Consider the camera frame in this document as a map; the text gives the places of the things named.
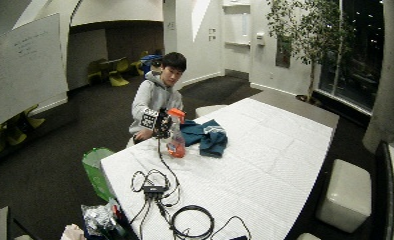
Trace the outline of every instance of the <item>hand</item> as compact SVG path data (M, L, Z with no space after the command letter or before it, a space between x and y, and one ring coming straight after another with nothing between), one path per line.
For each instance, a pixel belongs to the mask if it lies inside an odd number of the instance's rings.
M152 136L153 136L153 131L149 129L143 129L141 131L139 131L135 134L135 139L144 141L144 140L149 139Z

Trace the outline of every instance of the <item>black hair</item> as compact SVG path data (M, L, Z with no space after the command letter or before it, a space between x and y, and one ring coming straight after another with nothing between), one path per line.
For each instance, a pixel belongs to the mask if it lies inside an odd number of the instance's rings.
M187 70L187 58L177 52L168 53L161 59L161 64L164 67L172 67L183 72Z

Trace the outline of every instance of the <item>white tablecloth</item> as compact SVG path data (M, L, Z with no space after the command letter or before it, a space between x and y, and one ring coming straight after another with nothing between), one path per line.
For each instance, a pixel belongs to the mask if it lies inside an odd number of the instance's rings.
M300 215L310 194L333 137L333 128L253 99L244 99L196 119L215 119L225 128L228 146L223 158L200 156L199 144L176 159L161 146L165 162L181 183L180 203L173 213L187 205L208 209L219 230L231 217L238 216L252 233L252 239L284 239ZM112 190L129 220L144 205L144 193L131 189L136 171L151 169L175 178L163 165L157 140L151 139L120 151L101 161ZM176 196L164 201L175 202ZM199 234L209 226L196 212L184 213L180 224ZM144 213L132 224L140 235ZM248 232L235 219L213 239L231 239ZM144 239L173 239L169 226L153 204L143 223Z

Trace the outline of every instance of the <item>power adapter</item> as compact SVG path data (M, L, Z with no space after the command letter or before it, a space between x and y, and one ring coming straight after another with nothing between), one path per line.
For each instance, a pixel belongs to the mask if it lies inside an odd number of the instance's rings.
M161 199L165 188L161 186L144 186L144 195L149 199Z

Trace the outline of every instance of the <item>black cable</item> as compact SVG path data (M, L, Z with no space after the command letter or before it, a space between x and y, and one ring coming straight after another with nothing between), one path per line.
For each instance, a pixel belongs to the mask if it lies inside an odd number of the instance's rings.
M149 200L149 201L148 201L147 212L145 212L145 215L144 215L143 221L141 221L141 223L140 223L140 239L141 239L141 240L144 240L144 238L143 238L143 223L144 223L144 221L145 221L145 218L147 218L147 215L148 215L148 212L149 212L151 207L152 207L152 201Z
M144 210L144 208L145 208L145 205L147 205L147 203L148 203L148 200L145 200L145 202L144 202L144 206L143 206L143 208L141 208L141 210L140 210L140 212L135 215L135 217L132 218L132 220L131 220L131 222L129 222L129 224L132 224L133 223L133 221L135 221L135 219L140 216L140 214L141 214L141 212L143 212L143 210Z
M208 218L209 218L209 220L211 220L211 227L209 227L209 229L207 230L207 232L204 232L203 234L200 234L200 235L189 235L189 234L185 233L185 231L181 232L181 231L176 228L176 226L175 226L175 220L176 220L177 216L179 216L183 212L185 212L185 211L199 211L199 212L203 212L203 213L208 216ZM212 233L213 233L213 229L215 229L215 219L213 219L213 217L212 217L212 214L209 213L209 211L208 211L205 208L203 208L203 207L200 207L200 206L197 206L197 205L188 205L188 206L183 207L183 208L181 208L181 209L173 214L173 216L172 216L172 219L171 219L171 230L173 231L173 234L175 234L176 236L179 236L179 237L208 239L208 238L211 237Z
M136 189L135 188L135 180L136 180L136 177L137 177L139 174L144 176L144 181L143 181L141 187L139 189ZM157 169L152 169L152 170L149 170L148 174L144 174L143 171L136 171L135 172L133 177L132 177L132 183L131 183L131 189L132 189L133 192L141 192L143 189L144 189L145 183L149 183L152 186L155 185L152 180L149 180L149 177L153 174L160 174L164 177L164 179L165 179L164 189L167 190L167 189L171 188L171 181L169 181L167 175L163 172L160 172Z
M220 228L220 230L217 230L215 233L213 233L213 235L211 236L211 240L213 239L213 236L227 227L227 225L228 225L228 223L235 219L235 218L237 218L240 221L241 221L241 223L242 223L242 226L245 227L245 229L248 230L248 233L249 233L249 240L252 239L252 234L250 234L250 231L249 231L249 228L248 228L248 226L246 226L246 224L245 224L245 221L241 219L241 217L238 217L238 216L233 216L233 217L231 217L229 219L228 219L228 221L227 221L227 223L224 224L224 226Z
M175 177L175 181L176 181L175 189L172 190L171 193L165 194L165 195L163 196L163 198L164 198L164 199L168 198L168 197L169 197L176 191L179 191L179 198L177 198L176 202L172 203L172 204L164 204L167 207L172 207L172 206L175 206L176 204L179 204L179 202L180 202L180 198L181 198L181 188L180 188L180 185L181 185L181 184L180 184L180 180L179 180L179 178L177 178L175 172L172 171L169 165L167 164L167 162L165 162L165 160L164 160L164 158L163 158L163 154L161 154L161 150L160 150L160 145L161 145L161 143L160 143L160 139L159 139L159 157L160 157L161 163L165 165L165 167L167 167L168 170L171 171L171 173L172 173L172 175L173 175L173 177Z

